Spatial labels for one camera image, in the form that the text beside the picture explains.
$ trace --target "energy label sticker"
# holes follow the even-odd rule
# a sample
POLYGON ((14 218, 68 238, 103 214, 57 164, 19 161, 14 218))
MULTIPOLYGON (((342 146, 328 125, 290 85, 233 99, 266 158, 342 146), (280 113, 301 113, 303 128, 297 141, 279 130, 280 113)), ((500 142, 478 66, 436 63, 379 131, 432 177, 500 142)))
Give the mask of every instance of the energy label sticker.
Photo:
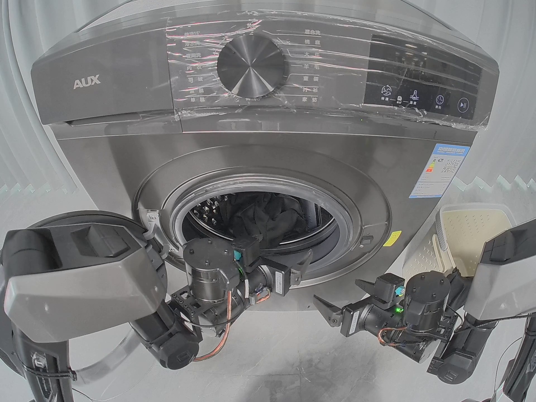
POLYGON ((436 144, 410 198, 441 198, 469 149, 469 146, 436 144))

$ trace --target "washing machine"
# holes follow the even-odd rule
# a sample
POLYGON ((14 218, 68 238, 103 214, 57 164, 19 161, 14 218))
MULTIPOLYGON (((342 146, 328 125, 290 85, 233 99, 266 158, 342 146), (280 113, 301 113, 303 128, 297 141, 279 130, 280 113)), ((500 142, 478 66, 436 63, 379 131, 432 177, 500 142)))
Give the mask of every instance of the washing machine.
POLYGON ((281 309, 355 299, 356 278, 392 264, 486 127, 498 76, 404 0, 130 0, 32 67, 41 122, 96 206, 152 226, 168 264, 192 238, 234 240, 236 204, 297 210, 298 229, 268 218, 262 249, 297 268, 312 250, 281 309))

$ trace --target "silver dial knob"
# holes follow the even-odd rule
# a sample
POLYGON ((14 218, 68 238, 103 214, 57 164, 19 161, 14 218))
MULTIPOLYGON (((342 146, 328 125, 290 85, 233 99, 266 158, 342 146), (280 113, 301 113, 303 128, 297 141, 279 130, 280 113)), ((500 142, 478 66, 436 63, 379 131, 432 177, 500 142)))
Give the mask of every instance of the silver dial knob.
POLYGON ((263 97, 283 84, 285 57, 270 39, 245 34, 232 39, 218 57, 218 76, 239 97, 263 97))

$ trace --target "white plastic basket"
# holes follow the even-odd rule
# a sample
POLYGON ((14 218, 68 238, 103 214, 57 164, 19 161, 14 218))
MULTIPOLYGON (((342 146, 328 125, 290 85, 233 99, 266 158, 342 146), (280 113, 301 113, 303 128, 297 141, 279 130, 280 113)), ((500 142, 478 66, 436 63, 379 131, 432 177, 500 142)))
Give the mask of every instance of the white plastic basket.
POLYGON ((404 264, 403 277, 408 280, 426 271, 448 275, 454 268, 464 277, 473 276, 484 243, 515 224, 512 212, 502 204, 445 205, 404 264))

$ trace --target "white floor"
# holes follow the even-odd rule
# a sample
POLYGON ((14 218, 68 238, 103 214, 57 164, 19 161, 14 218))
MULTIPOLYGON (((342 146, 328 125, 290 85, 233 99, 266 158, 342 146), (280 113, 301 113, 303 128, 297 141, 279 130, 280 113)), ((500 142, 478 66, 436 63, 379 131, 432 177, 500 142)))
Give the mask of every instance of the white floor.
MULTIPOLYGON (((493 188, 459 186, 449 192, 446 200, 466 198, 510 202, 523 220, 531 217, 534 212, 531 205, 536 204, 534 190, 523 183, 498 183, 493 188)), ((26 226, 52 213, 92 208, 89 198, 82 192, 69 195, 57 191, 40 196, 11 196, 4 200, 3 232, 26 226), (21 204, 22 212, 14 208, 21 204)), ((401 257, 393 264, 393 272, 400 271, 403 260, 401 257)), ((172 291, 183 285, 184 275, 169 270, 169 280, 172 291)), ((121 393, 112 399, 116 402, 482 400, 492 395, 499 357, 522 335, 523 326, 523 320, 499 324, 475 374, 464 384, 451 386, 427 374, 427 362, 418 365, 392 348, 381 347, 370 334, 344 338, 338 329, 330 328, 317 311, 260 312, 251 309, 232 326, 227 345, 217 357, 172 372, 153 364, 151 355, 143 352, 136 365, 130 364, 128 371, 117 377, 107 391, 100 389, 100 394, 104 393, 108 398, 107 394, 121 393)), ((128 329, 125 325, 74 341, 71 345, 73 367, 88 365, 104 356, 128 329)), ((200 352, 208 352, 216 343, 215 339, 209 338, 200 352)), ((517 345, 514 344, 503 357, 499 375, 515 355, 517 345)), ((0 365, 0 389, 2 401, 27 402, 31 399, 25 381, 3 364, 0 365)), ((96 398, 97 393, 90 395, 96 398)), ((80 395, 76 397, 80 401, 86 400, 80 395)))

